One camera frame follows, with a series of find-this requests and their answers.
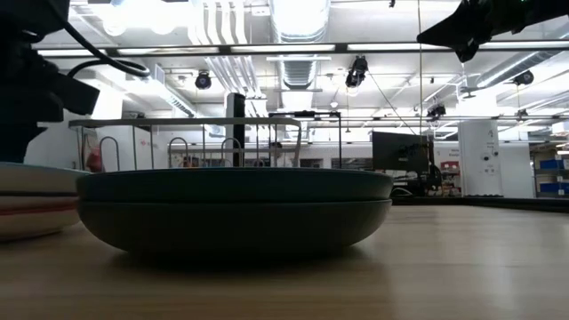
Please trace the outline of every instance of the wooden table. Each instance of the wooden table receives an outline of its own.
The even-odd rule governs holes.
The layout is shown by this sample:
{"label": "wooden table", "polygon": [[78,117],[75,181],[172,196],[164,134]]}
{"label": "wooden table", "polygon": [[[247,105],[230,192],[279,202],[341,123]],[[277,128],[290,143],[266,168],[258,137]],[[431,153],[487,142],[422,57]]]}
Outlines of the wooden table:
{"label": "wooden table", "polygon": [[569,216],[394,207],[340,256],[237,271],[151,267],[75,226],[0,245],[0,318],[569,319]]}

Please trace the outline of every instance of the storage box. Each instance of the storage box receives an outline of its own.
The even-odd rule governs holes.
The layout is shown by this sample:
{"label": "storage box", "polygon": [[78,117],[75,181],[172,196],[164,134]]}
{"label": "storage box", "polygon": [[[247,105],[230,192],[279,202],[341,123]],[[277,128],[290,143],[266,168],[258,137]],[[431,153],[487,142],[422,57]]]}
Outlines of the storage box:
{"label": "storage box", "polygon": [[569,169],[569,160],[542,160],[540,169]]}
{"label": "storage box", "polygon": [[545,182],[540,183],[540,192],[552,192],[557,193],[559,189],[563,189],[566,194],[569,194],[569,182]]}

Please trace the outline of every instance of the stacked plates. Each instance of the stacked plates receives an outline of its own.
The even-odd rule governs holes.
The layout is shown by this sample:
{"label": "stacked plates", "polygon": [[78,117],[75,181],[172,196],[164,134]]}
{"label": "stacked plates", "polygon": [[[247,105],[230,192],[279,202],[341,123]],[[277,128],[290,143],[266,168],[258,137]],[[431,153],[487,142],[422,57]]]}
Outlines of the stacked plates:
{"label": "stacked plates", "polygon": [[76,179],[85,174],[1,163],[0,241],[50,234],[76,224]]}
{"label": "stacked plates", "polygon": [[323,169],[202,168],[90,175],[79,214],[100,240],[138,254],[322,252],[372,234],[389,176]]}

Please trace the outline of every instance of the black monitor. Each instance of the black monitor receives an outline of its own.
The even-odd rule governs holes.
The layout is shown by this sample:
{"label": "black monitor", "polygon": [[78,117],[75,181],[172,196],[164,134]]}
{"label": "black monitor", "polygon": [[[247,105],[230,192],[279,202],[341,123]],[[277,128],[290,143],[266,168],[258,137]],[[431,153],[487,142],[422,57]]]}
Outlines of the black monitor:
{"label": "black monitor", "polygon": [[429,140],[426,136],[374,132],[373,169],[422,174],[429,170]]}

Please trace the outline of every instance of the cable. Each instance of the cable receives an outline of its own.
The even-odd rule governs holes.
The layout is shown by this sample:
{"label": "cable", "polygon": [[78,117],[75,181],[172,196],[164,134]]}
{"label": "cable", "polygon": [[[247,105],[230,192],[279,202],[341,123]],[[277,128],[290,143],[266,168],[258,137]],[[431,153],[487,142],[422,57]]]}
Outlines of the cable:
{"label": "cable", "polygon": [[144,67],[140,64],[137,64],[134,62],[129,62],[129,64],[127,65],[124,62],[114,60],[114,59],[110,58],[108,55],[106,55],[105,53],[100,52],[87,39],[85,39],[83,36],[81,36],[81,34],[75,28],[73,28],[73,26],[68,22],[68,20],[60,14],[60,12],[58,11],[55,4],[53,4],[53,0],[44,0],[44,2],[49,7],[49,10],[52,12],[52,15],[55,17],[55,19],[57,19],[60,22],[61,26],[63,26],[63,28],[69,33],[69,35],[72,36],[79,44],[81,44],[93,56],[95,56],[96,58],[99,58],[100,61],[103,62],[101,64],[108,64],[109,66],[111,66],[113,68],[117,68],[117,69],[119,69],[119,70],[121,70],[121,71],[123,71],[129,75],[133,75],[133,76],[140,76],[140,77],[150,76],[150,70],[148,70],[146,67]]}
{"label": "cable", "polygon": [[[419,20],[419,34],[422,33],[421,27],[421,0],[417,0],[417,18]],[[423,143],[423,45],[419,44],[419,92],[420,92],[420,113],[419,113],[419,135],[421,136],[421,145]]]}
{"label": "cable", "polygon": [[[118,61],[119,63],[122,63],[126,66],[129,66],[129,67],[133,67],[133,68],[140,67],[140,65],[138,63],[134,63],[134,62],[126,61],[126,60],[116,60],[116,61]],[[79,71],[83,70],[84,68],[106,65],[106,64],[108,64],[108,63],[103,61],[103,60],[89,60],[89,61],[80,63],[80,64],[76,65],[75,67],[73,67],[71,70],[69,70],[68,76],[69,77],[75,77],[79,73]]]}
{"label": "cable", "polygon": [[375,86],[377,87],[377,89],[381,92],[381,95],[383,96],[383,99],[385,99],[385,101],[389,104],[389,106],[391,107],[391,109],[393,110],[393,112],[395,112],[395,114],[397,115],[397,117],[399,118],[399,120],[401,120],[402,123],[405,124],[405,126],[407,126],[407,128],[409,128],[409,130],[411,130],[411,132],[414,135],[417,135],[417,133],[415,133],[415,131],[413,131],[413,129],[411,128],[411,126],[409,126],[409,124],[407,124],[407,122],[405,120],[403,120],[403,118],[397,113],[397,110],[395,109],[395,107],[393,107],[393,105],[391,104],[391,101],[389,101],[388,97],[385,95],[385,93],[383,93],[383,90],[380,88],[380,85],[377,83],[377,81],[375,81],[375,78],[373,77],[372,73],[368,70],[367,73],[369,74],[370,78],[373,80],[373,83],[375,84]]}

